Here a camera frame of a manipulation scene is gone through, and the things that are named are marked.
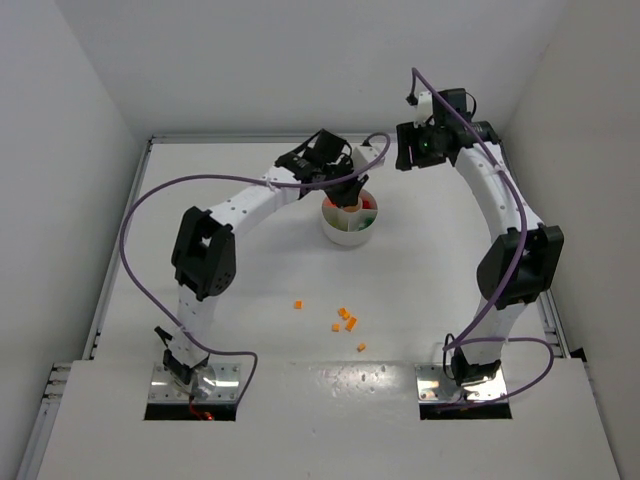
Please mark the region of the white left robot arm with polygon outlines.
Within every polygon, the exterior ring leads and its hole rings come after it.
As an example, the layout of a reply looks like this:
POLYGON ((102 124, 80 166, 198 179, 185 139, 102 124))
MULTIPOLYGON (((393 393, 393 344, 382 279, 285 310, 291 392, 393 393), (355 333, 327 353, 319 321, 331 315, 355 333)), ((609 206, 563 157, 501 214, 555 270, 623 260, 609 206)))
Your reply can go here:
POLYGON ((353 207, 368 180, 362 170, 379 161, 368 140, 352 147, 326 130, 287 152, 260 182, 209 209, 188 209, 182 217, 171 263, 175 267, 180 323, 167 344, 163 364, 185 386, 204 368, 205 342, 218 297, 236 276, 236 243, 279 209, 311 192, 310 184, 329 181, 322 190, 339 207, 353 207))

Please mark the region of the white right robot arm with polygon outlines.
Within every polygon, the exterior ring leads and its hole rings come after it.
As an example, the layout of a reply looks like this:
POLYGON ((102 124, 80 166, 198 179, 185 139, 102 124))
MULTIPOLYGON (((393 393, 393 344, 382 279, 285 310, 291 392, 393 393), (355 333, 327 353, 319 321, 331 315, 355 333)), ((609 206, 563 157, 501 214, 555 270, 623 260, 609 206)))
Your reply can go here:
POLYGON ((410 93, 412 121, 396 127, 400 171, 451 163, 465 180, 487 223, 491 245, 476 269, 481 295, 471 323, 448 339, 453 380, 488 380, 501 366, 504 343, 526 307, 552 283, 564 245, 528 206, 508 171, 502 142, 486 121, 473 119, 463 88, 410 93))

